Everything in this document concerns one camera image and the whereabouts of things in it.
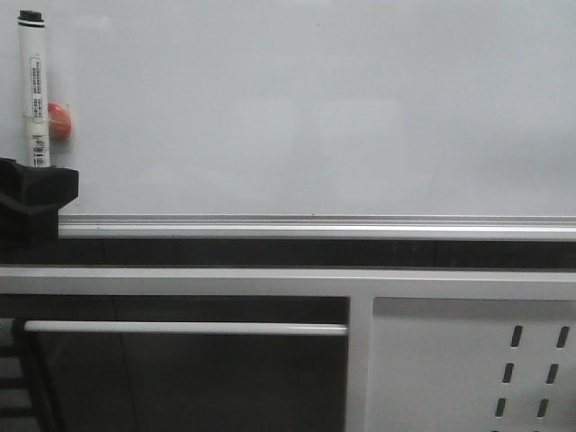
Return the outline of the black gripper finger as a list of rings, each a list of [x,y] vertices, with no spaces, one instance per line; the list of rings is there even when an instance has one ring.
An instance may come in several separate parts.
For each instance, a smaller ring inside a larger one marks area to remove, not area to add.
[[[1,159],[1,250],[34,248],[59,238],[59,211],[78,197],[79,173]]]

